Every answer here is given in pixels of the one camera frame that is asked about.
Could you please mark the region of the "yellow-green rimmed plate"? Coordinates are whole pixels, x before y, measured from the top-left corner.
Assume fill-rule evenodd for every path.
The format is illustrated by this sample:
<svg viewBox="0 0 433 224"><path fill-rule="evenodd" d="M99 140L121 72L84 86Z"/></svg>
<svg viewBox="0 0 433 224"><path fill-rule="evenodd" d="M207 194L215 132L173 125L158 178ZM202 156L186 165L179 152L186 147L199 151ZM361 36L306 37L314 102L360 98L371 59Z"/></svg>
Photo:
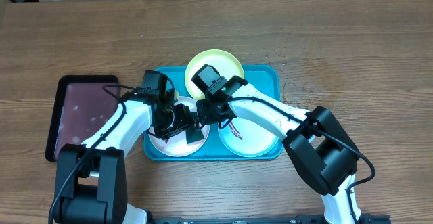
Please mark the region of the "yellow-green rimmed plate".
<svg viewBox="0 0 433 224"><path fill-rule="evenodd" d="M185 86L195 100L204 99L204 93L193 83L192 77L205 64L213 66L227 80L233 76L244 78L244 69L234 55L220 49L202 51L190 60L185 71Z"/></svg>

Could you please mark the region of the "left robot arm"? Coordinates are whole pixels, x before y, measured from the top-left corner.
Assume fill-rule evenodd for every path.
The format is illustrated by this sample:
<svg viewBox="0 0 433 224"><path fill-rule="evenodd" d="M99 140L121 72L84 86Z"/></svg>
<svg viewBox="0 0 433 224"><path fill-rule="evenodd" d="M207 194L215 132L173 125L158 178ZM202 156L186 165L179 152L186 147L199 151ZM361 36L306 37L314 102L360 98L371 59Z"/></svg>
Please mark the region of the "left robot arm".
<svg viewBox="0 0 433 224"><path fill-rule="evenodd" d="M60 150L49 223L148 223L148 212L128 202L125 157L148 129L170 139L193 123L173 95L126 93L98 132Z"/></svg>

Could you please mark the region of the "white plate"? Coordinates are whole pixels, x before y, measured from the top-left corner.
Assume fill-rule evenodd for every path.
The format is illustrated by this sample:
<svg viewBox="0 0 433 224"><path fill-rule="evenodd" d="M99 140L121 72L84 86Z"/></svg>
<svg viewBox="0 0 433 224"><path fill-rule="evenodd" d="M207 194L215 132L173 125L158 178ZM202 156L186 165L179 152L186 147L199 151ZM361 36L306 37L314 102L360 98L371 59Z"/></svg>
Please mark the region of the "white plate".
<svg viewBox="0 0 433 224"><path fill-rule="evenodd" d="M162 154L172 157L183 157L193 154L198 151L207 140L210 133L210 126L206 125L200 129L204 135L204 139L201 141L194 142L192 144L187 144L185 138L185 131L180 134L171 137L170 139L158 139L154 136L149 136L152 145Z"/></svg>

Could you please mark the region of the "green and pink sponge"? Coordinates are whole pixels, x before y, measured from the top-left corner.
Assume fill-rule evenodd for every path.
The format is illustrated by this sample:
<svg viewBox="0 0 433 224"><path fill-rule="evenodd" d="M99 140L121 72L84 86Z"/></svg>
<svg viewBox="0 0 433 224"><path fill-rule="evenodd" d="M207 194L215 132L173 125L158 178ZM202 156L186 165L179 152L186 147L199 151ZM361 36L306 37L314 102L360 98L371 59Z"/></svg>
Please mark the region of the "green and pink sponge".
<svg viewBox="0 0 433 224"><path fill-rule="evenodd" d="M188 145L204 139L202 131L196 127L196 121L198 119L197 112L192 112L191 117L192 121L190 126L185 130L185 138Z"/></svg>

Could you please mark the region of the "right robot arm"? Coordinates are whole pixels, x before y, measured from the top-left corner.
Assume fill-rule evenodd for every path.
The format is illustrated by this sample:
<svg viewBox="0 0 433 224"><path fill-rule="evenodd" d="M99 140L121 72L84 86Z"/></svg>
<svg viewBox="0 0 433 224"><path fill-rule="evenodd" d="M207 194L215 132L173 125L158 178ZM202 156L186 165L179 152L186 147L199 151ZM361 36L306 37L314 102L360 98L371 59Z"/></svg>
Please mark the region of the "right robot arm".
<svg viewBox="0 0 433 224"><path fill-rule="evenodd" d="M202 124L240 118L280 138L296 172L321 194L328 223L358 223L361 211L350 184L355 181L358 149L322 106L312 112L289 106L261 93L238 76L195 75L192 82L204 93L198 101Z"/></svg>

